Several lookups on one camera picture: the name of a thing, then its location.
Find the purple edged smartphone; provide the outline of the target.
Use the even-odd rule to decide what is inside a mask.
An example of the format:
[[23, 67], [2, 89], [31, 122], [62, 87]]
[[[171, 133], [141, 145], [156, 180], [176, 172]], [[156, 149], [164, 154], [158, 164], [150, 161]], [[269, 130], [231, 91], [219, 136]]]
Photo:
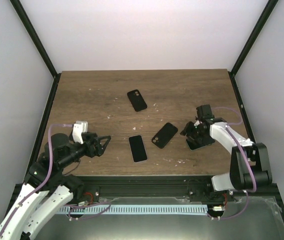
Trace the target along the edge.
[[130, 151], [134, 163], [140, 163], [148, 159], [144, 141], [141, 135], [128, 138]]

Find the teal edged smartphone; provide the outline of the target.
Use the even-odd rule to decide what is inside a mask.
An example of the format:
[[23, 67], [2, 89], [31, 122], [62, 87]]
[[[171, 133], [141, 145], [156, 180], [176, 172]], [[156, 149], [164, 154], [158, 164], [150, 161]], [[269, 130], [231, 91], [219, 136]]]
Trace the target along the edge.
[[197, 149], [200, 149], [206, 146], [206, 144], [203, 143], [202, 141], [189, 140], [189, 139], [186, 139], [186, 144], [188, 145], [191, 151], [195, 151]]

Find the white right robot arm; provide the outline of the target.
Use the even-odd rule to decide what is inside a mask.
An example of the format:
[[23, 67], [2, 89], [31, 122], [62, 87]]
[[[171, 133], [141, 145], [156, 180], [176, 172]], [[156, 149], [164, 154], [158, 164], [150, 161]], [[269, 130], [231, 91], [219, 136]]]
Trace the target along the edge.
[[256, 192], [273, 182], [267, 146], [245, 138], [231, 126], [205, 104], [196, 108], [195, 122], [188, 122], [180, 132], [192, 150], [218, 142], [230, 154], [229, 172], [214, 175], [212, 184], [204, 188], [205, 198], [211, 202], [218, 200], [222, 191]]

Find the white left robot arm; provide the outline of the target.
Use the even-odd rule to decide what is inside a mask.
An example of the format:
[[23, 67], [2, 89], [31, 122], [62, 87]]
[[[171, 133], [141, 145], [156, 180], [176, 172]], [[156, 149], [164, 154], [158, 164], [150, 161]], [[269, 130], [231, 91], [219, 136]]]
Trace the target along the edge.
[[0, 224], [0, 240], [34, 240], [60, 208], [83, 198], [84, 183], [75, 175], [64, 175], [63, 171], [84, 156], [102, 156], [111, 136], [85, 132], [82, 137], [83, 143], [64, 133], [50, 137]]

